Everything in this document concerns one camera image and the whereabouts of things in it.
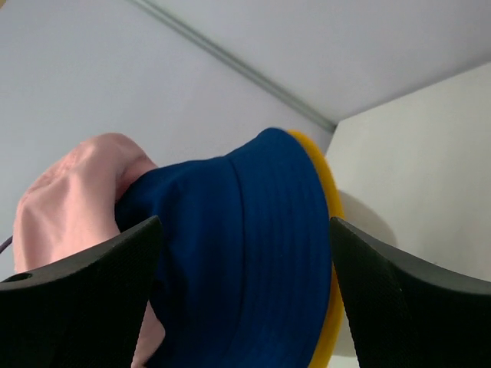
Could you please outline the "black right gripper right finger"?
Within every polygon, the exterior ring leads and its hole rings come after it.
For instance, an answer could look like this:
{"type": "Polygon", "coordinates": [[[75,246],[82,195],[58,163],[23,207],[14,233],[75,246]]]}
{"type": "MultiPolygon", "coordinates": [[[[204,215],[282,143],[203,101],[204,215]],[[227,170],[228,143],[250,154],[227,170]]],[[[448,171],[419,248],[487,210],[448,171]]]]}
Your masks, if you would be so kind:
{"type": "Polygon", "coordinates": [[[341,218],[331,254],[361,367],[488,367],[490,283],[401,251],[341,218]]]}

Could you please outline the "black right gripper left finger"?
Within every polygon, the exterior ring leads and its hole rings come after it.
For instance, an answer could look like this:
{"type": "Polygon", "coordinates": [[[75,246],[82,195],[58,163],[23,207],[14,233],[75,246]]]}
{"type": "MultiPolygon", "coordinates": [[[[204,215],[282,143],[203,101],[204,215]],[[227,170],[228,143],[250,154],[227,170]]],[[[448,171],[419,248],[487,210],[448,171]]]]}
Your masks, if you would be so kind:
{"type": "Polygon", "coordinates": [[[154,216],[1,282],[1,365],[129,367],[162,242],[154,216]]]}

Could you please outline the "pink bucket hat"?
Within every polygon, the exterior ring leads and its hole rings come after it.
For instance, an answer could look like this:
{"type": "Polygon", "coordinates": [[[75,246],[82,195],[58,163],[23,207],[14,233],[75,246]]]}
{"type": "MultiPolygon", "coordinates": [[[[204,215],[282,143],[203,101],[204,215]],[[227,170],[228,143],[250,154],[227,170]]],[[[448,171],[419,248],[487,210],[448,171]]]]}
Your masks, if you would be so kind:
{"type": "MultiPolygon", "coordinates": [[[[125,232],[117,226],[115,206],[154,167],[133,140],[119,133],[79,144],[19,201],[13,225],[13,275],[60,261],[125,232]]],[[[129,367],[144,366],[164,336],[148,299],[129,367]]]]}

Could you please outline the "yellow bucket hat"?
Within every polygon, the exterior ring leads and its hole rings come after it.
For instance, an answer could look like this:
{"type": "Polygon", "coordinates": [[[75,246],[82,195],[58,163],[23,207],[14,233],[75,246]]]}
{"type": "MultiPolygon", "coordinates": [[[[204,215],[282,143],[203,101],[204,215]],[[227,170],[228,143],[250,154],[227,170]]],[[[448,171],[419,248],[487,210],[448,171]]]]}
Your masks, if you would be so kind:
{"type": "MultiPolygon", "coordinates": [[[[304,151],[308,154],[316,173],[318,174],[328,209],[328,231],[330,232],[331,219],[333,217],[344,219],[344,209],[341,204],[341,197],[335,184],[331,168],[328,165],[324,153],[312,139],[297,130],[289,130],[288,133],[299,142],[304,151]]],[[[337,272],[334,268],[333,261],[331,261],[331,286],[328,307],[321,333],[308,367],[320,368],[328,366],[333,356],[343,318],[344,304],[339,288],[337,272]]]]}

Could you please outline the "dark blue bucket hat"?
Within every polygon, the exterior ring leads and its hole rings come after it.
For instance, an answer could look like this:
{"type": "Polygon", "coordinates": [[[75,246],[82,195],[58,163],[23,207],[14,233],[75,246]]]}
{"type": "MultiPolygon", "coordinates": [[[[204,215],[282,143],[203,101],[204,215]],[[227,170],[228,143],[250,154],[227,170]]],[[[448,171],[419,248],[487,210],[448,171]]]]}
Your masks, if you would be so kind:
{"type": "Polygon", "coordinates": [[[163,225],[149,367],[306,367],[331,288],[329,215],[308,154],[267,129],[231,153],[154,169],[115,208],[163,225]]]}

